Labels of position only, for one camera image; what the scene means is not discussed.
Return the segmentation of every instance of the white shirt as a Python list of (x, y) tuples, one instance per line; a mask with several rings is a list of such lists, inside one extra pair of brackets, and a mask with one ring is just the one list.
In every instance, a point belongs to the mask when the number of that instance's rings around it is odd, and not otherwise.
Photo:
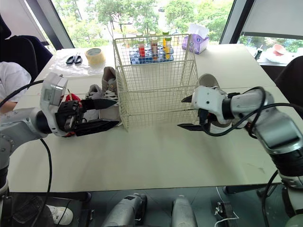
[[(6, 98), (10, 93), (29, 84), (30, 80), (30, 74), (17, 63), (0, 62), (0, 99)], [(18, 102), (26, 91), (26, 89), (22, 90), (9, 101)]]

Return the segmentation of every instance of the office chair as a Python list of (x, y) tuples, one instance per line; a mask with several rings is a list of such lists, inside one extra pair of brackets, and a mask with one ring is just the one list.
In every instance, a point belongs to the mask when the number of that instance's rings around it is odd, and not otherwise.
[(30, 35), (11, 36), (11, 31), (0, 15), (0, 61), (15, 62), (32, 77), (33, 82), (52, 54), (38, 38)]
[(290, 103), (303, 106), (303, 56), (293, 59), (275, 80)]

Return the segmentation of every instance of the purple tissue box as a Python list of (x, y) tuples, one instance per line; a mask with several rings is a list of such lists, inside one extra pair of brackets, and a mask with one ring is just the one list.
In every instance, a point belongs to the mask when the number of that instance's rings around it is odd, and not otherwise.
[[(206, 49), (209, 41), (209, 37), (203, 39), (201, 36), (192, 34), (193, 41), (189, 44), (189, 51), (196, 54), (200, 54), (203, 50)], [(182, 49), (186, 50), (188, 42), (188, 36), (186, 36), (182, 43)]]

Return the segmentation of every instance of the wire basket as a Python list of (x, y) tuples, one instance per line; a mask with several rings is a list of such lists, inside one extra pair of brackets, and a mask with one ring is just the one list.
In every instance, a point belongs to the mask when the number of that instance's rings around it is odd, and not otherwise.
[[(198, 85), (191, 35), (169, 35), (170, 50), (163, 48), (167, 35), (114, 40), (119, 111), (126, 129), (155, 123), (190, 123), (197, 111), (181, 100)], [(158, 39), (157, 51), (151, 42)], [(145, 56), (138, 42), (144, 39)]]

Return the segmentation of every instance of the masking tape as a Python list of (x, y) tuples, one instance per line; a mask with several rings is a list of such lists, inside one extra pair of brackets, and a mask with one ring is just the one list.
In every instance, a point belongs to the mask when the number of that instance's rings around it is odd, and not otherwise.
[(85, 56), (90, 65), (101, 64), (105, 61), (105, 56), (99, 48), (92, 48), (85, 52)]

